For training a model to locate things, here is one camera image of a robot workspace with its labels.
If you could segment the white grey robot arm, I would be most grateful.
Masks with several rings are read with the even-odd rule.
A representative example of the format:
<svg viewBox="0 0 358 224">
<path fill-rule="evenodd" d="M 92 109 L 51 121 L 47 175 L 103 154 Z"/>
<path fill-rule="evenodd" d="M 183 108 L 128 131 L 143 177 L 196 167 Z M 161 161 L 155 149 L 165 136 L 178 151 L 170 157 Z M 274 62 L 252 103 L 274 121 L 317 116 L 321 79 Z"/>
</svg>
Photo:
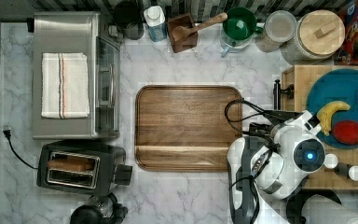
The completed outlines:
<svg viewBox="0 0 358 224">
<path fill-rule="evenodd" d="M 320 121 L 305 110 L 267 127 L 265 133 L 249 133 L 231 144 L 228 200 L 234 224 L 261 224 L 269 209 L 262 193 L 288 199 L 324 165 L 320 131 Z"/>
</svg>

